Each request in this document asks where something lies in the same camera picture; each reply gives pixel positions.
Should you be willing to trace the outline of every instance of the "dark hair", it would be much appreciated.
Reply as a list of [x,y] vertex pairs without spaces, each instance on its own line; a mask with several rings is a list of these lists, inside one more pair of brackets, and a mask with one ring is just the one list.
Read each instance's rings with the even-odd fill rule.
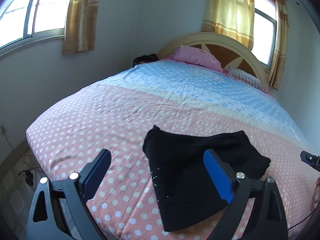
[[159,58],[156,54],[150,54],[150,55],[143,55],[140,57],[136,57],[133,60],[133,66],[140,64],[140,62],[154,62],[154,61],[158,61]]

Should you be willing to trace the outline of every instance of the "curtain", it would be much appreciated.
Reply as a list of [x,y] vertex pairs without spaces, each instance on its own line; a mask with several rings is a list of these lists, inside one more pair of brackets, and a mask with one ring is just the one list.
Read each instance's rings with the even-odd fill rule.
[[275,52],[272,58],[269,84],[275,89],[279,89],[284,64],[287,54],[288,45],[288,11],[285,0],[276,0],[276,13],[277,13],[277,36],[275,44]]
[[94,50],[99,0],[70,0],[63,54]]
[[229,36],[253,48],[254,0],[207,0],[202,32]]

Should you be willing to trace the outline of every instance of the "power adapter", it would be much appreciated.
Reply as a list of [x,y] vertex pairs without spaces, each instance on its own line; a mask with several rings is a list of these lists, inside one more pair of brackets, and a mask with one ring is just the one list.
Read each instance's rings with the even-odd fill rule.
[[33,182],[33,174],[31,171],[25,171],[26,174],[26,183],[30,186],[33,187],[34,182]]

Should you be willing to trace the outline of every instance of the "tiled floor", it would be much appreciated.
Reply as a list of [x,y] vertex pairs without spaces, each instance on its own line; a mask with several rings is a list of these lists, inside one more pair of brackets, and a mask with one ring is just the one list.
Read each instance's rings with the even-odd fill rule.
[[[29,150],[0,180],[0,212],[8,226],[20,240],[25,239],[26,224],[35,188],[30,187],[25,182],[25,177],[18,175],[18,173],[37,166],[38,162]],[[60,202],[72,236],[75,239],[82,240],[71,218],[66,200],[61,199]]]

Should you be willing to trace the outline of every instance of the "wrinkled sheet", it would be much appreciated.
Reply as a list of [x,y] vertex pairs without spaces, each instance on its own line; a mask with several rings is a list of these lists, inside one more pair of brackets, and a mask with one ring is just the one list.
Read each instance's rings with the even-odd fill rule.
[[[56,103],[26,134],[51,180],[80,172],[101,149],[110,150],[111,166],[87,206],[99,226],[119,239],[205,240],[222,212],[177,232],[163,231],[142,152],[153,125],[194,136],[245,131],[271,159],[264,178],[276,179],[288,227],[310,213],[318,176],[300,160],[300,152],[309,147],[297,125],[263,92],[212,70],[167,60],[137,65]],[[253,203],[248,201],[233,239],[242,236]]]

